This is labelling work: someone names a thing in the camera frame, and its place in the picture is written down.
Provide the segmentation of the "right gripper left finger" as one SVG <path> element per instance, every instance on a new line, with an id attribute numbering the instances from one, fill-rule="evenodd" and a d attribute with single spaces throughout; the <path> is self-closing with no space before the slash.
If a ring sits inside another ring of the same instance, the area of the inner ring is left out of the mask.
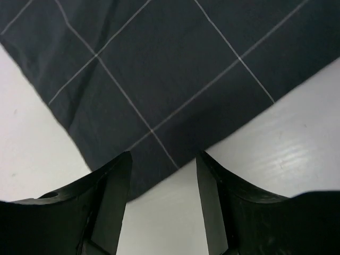
<path id="1" fill-rule="evenodd" d="M 37 199 L 1 202 L 1 254 L 115 254 L 130 189 L 132 156 Z"/>

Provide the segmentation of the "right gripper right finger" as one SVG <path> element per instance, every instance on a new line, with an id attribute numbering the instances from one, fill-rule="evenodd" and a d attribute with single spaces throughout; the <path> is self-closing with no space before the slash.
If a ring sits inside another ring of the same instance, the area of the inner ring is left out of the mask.
<path id="1" fill-rule="evenodd" d="M 339 254 L 339 192 L 288 198 L 196 157 L 209 254 Z"/>

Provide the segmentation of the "dark checked cloth napkin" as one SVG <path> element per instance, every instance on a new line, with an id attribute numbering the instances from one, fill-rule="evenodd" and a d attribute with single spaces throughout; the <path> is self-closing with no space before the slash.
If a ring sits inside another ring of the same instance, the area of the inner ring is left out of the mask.
<path id="1" fill-rule="evenodd" d="M 1 1 L 1 45 L 130 200 L 339 57 L 339 1 Z"/>

